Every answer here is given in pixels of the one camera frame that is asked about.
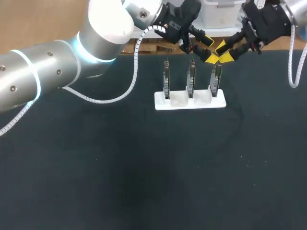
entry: white holder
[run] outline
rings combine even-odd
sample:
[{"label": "white holder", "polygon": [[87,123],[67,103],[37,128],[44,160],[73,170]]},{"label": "white holder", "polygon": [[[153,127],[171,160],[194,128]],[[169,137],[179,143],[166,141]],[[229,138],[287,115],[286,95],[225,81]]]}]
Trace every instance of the white holder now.
[{"label": "white holder", "polygon": [[207,90],[195,90],[194,98],[189,98],[188,91],[170,91],[170,99],[165,99],[164,92],[154,94],[156,110],[210,109],[225,108],[226,99],[223,90],[218,90],[217,97],[212,97],[210,86]]}]

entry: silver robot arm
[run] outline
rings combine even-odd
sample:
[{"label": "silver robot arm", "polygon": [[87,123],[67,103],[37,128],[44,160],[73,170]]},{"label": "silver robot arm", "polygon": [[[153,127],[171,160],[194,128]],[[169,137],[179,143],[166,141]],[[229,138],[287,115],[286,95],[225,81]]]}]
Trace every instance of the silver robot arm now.
[{"label": "silver robot arm", "polygon": [[162,0],[90,0],[81,31],[67,41],[0,55],[0,112],[104,74],[130,40],[134,25],[152,25]]}]

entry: black mat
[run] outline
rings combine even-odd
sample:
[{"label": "black mat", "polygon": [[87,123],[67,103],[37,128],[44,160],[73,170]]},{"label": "black mat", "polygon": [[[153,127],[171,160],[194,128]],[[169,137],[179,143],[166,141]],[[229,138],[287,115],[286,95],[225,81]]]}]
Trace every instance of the black mat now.
[{"label": "black mat", "polygon": [[[306,68],[293,90],[287,52],[247,54],[224,66],[226,109],[158,112],[166,58],[141,57],[121,102],[61,90],[0,138],[1,230],[306,229]],[[172,90],[184,89],[191,56],[168,58]],[[74,88],[118,96],[132,68],[119,57],[104,78]],[[196,88],[211,69],[197,59]]]}]

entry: metal clip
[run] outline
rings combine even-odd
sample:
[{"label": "metal clip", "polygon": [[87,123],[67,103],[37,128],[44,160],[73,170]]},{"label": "metal clip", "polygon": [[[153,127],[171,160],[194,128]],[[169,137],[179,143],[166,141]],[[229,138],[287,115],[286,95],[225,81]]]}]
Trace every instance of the metal clip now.
[{"label": "metal clip", "polygon": [[217,97],[217,93],[220,87],[222,72],[223,72],[222,65],[218,61],[212,70],[211,80],[210,80],[210,89],[211,89],[212,97]]},{"label": "metal clip", "polygon": [[187,90],[189,98],[194,98],[195,75],[196,75],[195,61],[191,60],[188,69],[188,80],[187,80]]},{"label": "metal clip", "polygon": [[169,95],[170,95],[170,89],[169,89],[170,73],[169,73],[169,62],[168,61],[164,62],[163,79],[164,79],[163,90],[164,90],[165,99],[169,100]]}]

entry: cable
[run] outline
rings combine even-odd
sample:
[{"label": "cable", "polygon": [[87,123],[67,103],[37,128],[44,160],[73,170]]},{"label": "cable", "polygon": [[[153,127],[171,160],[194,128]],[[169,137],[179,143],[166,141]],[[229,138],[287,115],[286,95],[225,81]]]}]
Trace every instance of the cable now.
[{"label": "cable", "polygon": [[17,114],[17,116],[8,123],[5,127],[0,129],[0,137],[7,133],[13,126],[24,116],[24,114],[31,108],[31,106],[36,102],[36,100],[28,102],[27,105]]},{"label": "cable", "polygon": [[89,98],[89,97],[73,90],[70,87],[63,87],[63,89],[75,94],[76,96],[78,96],[78,97],[80,97],[80,98],[82,98],[82,99],[84,99],[88,102],[95,103],[95,104],[114,103],[114,102],[118,102],[118,101],[124,99],[125,97],[127,97],[129,95],[129,93],[131,93],[131,91],[133,90],[137,76],[138,76],[138,57],[139,57],[139,49],[140,49],[141,42],[144,39],[144,36],[151,30],[159,30],[162,33],[166,33],[165,28],[158,26],[158,25],[149,26],[147,29],[145,29],[143,31],[142,35],[140,36],[140,38],[138,39],[138,41],[136,43],[135,49],[134,49],[134,73],[133,73],[132,83],[131,83],[130,87],[128,88],[128,90],[123,95],[121,95],[117,98],[114,98],[112,100],[100,101],[100,100],[95,100],[95,99]]},{"label": "cable", "polygon": [[307,44],[306,44],[306,46],[305,46],[305,48],[303,50],[301,59],[300,59],[299,64],[298,64],[295,83],[293,83],[293,78],[292,78],[292,58],[293,58],[294,42],[295,42],[295,25],[293,25],[291,27],[291,41],[290,41],[289,65],[288,65],[289,84],[290,84],[290,86],[292,88],[296,88],[299,85],[299,81],[300,81],[302,70],[303,70],[303,65],[304,65],[304,62],[305,62],[306,55],[307,55]]},{"label": "cable", "polygon": [[[120,97],[112,99],[112,100],[105,100],[105,101],[99,101],[99,100],[95,100],[92,98],[89,98],[87,96],[84,96],[83,94],[73,90],[70,87],[63,87],[63,89],[75,94],[78,97],[81,97],[84,100],[87,100],[89,102],[95,103],[95,104],[109,104],[109,103],[113,103],[113,102],[117,102],[123,98],[125,98],[126,96],[128,96],[128,94],[133,90],[136,79],[137,79],[137,75],[138,75],[138,57],[139,57],[139,49],[140,49],[140,45],[141,42],[144,38],[144,36],[151,30],[159,30],[162,33],[166,33],[165,28],[161,27],[161,26],[149,26],[147,29],[145,29],[142,33],[142,35],[140,36],[140,38],[138,39],[136,46],[135,46],[135,50],[134,50],[134,73],[133,73],[133,79],[132,79],[132,83],[129,87],[129,89]],[[4,128],[0,129],[0,137],[3,136],[5,133],[7,133],[11,128],[13,128],[13,126],[23,117],[23,115],[31,108],[31,106],[36,102],[36,100],[33,100],[31,102],[28,102],[27,105],[17,114],[17,116],[10,122],[8,123]]]}]

